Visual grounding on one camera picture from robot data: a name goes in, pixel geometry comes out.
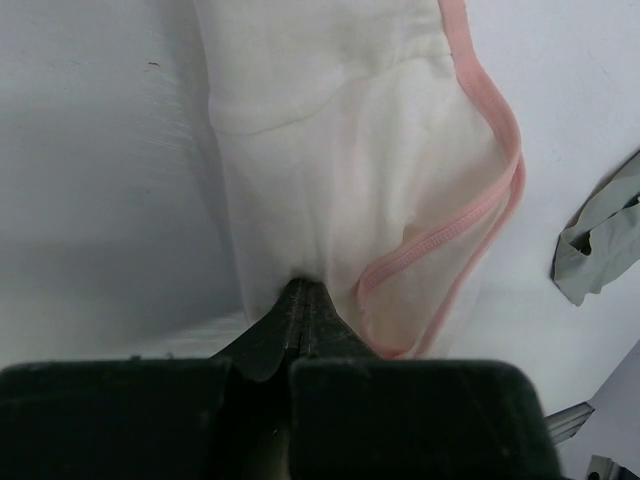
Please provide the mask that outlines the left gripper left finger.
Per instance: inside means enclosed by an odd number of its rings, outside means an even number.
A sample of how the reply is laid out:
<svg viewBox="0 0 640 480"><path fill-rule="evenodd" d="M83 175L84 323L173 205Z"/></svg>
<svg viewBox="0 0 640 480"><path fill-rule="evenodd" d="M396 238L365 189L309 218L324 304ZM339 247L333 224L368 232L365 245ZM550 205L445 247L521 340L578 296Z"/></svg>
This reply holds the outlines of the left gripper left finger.
<svg viewBox="0 0 640 480"><path fill-rule="evenodd" d="M301 282L284 287L269 312L215 355L232 368L211 440L212 479L286 479L291 399L298 357Z"/></svg>

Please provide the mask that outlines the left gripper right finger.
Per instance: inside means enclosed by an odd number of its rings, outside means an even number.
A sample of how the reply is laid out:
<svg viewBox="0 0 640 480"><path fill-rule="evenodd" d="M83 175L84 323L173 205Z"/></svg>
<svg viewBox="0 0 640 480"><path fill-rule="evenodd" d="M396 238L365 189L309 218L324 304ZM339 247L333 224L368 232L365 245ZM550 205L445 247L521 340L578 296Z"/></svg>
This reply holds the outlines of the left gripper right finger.
<svg viewBox="0 0 640 480"><path fill-rule="evenodd" d="M298 352L305 357L377 358L374 351L339 316L325 285L302 283L304 300Z"/></svg>

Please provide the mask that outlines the white pink grey underwear pile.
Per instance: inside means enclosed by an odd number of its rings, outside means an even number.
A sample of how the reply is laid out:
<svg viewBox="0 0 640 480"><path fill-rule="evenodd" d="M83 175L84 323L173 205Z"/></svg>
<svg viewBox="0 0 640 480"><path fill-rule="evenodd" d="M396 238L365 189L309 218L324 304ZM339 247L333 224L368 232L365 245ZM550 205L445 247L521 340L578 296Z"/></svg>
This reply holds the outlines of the white pink grey underwear pile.
<svg viewBox="0 0 640 480"><path fill-rule="evenodd" d="M388 358L442 357L524 186L461 1L199 1L246 316L322 282Z"/></svg>

